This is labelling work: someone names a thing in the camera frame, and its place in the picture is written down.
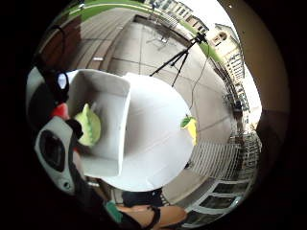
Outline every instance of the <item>building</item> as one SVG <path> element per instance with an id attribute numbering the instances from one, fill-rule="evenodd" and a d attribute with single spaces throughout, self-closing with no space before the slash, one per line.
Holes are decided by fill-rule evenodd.
<path id="1" fill-rule="evenodd" d="M 190 26 L 202 34 L 209 31 L 209 28 L 207 28 L 206 25 L 204 25 L 204 23 L 194 15 L 191 15 L 186 21 Z"/>
<path id="2" fill-rule="evenodd" d="M 206 37 L 222 59 L 224 67 L 234 83 L 245 77 L 244 58 L 240 40 L 231 27 L 215 24 Z"/>
<path id="3" fill-rule="evenodd" d="M 156 7 L 164 12 L 172 12 L 178 19 L 187 20 L 192 15 L 192 10 L 185 4 L 175 0 L 146 0 L 145 4 L 155 3 Z"/>

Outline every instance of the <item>cable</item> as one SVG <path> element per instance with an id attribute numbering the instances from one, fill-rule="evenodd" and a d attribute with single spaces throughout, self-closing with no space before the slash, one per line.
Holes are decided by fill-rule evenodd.
<path id="1" fill-rule="evenodd" d="M 199 78 L 195 81 L 195 83 L 194 83 L 194 85 L 193 85 L 193 88 L 192 88 L 192 102 L 191 102 L 191 105 L 190 105 L 189 109 L 191 109 L 192 106 L 193 106 L 193 103 L 194 103 L 194 89 L 195 89 L 196 84 L 197 84 L 197 83 L 199 82 L 199 80 L 201 79 L 202 73 L 203 73 L 204 68 L 205 68 L 205 66 L 206 66 L 206 64 L 207 64 L 207 61 L 208 61 L 208 59 L 209 59 L 209 54 L 210 54 L 210 48 L 209 48 L 209 45 L 208 45 L 207 59 L 205 60 L 205 63 L 204 63 L 204 65 L 203 65 L 203 67 L 202 67 L 201 74 L 200 74 Z"/>

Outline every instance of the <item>window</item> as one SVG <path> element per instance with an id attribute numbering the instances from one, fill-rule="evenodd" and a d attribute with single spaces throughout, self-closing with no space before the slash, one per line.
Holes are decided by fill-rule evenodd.
<path id="1" fill-rule="evenodd" d="M 248 187 L 248 183 L 239 183 L 239 184 L 224 184 L 220 183 L 214 189 L 213 193 L 218 194 L 232 194 L 232 193 L 242 193 Z"/>
<path id="2" fill-rule="evenodd" d="M 201 207 L 212 209 L 228 208 L 234 199 L 235 197 L 217 197 L 210 195 L 201 203 Z"/>
<path id="3" fill-rule="evenodd" d="M 179 15 L 182 15 L 185 12 L 185 9 L 182 9 L 182 11 L 179 13 Z"/>
<path id="4" fill-rule="evenodd" d="M 189 224 L 205 224 L 214 221 L 219 218 L 222 214 L 210 215 L 210 214 L 202 214 L 195 211 L 191 211 L 188 213 L 188 217 L 186 219 L 186 223 Z"/>

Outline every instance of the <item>tripod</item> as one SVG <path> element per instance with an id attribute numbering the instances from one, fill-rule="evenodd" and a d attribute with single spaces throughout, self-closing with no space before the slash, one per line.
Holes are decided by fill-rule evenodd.
<path id="1" fill-rule="evenodd" d="M 188 58 L 189 55 L 189 50 L 192 48 L 192 46 L 194 46 L 195 43 L 199 43 L 201 44 L 203 41 L 207 42 L 207 40 L 205 39 L 205 34 L 201 34 L 201 33 L 197 33 L 197 36 L 192 38 L 190 40 L 192 43 L 184 50 L 182 50 L 181 52 L 179 52 L 178 54 L 176 54 L 175 56 L 173 56 L 171 59 L 169 59 L 168 61 L 164 62 L 163 65 L 161 65 L 159 68 L 157 68 L 152 74 L 150 74 L 150 77 L 152 77 L 155 73 L 158 73 L 161 69 L 163 69 L 166 65 L 168 65 L 169 63 L 171 63 L 171 67 L 175 66 L 175 64 L 182 58 L 183 61 L 179 67 L 179 69 L 177 69 L 177 75 L 172 83 L 172 87 L 174 87 L 175 82 L 181 72 L 181 69 L 183 67 L 183 64 L 185 63 L 186 59 Z"/>

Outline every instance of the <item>yellow-green object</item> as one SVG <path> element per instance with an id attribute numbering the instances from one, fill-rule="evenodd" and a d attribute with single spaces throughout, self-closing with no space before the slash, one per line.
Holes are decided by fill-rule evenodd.
<path id="1" fill-rule="evenodd" d="M 197 142 L 196 142 L 196 138 L 197 138 L 196 122 L 197 121 L 194 117 L 186 116 L 180 124 L 181 128 L 188 128 L 188 131 L 189 131 L 191 137 L 193 138 L 193 145 L 194 146 L 197 144 Z"/>
<path id="2" fill-rule="evenodd" d="M 79 142 L 85 146 L 94 146 L 100 138 L 101 123 L 99 117 L 85 104 L 83 111 L 75 116 L 83 128 L 83 136 Z"/>

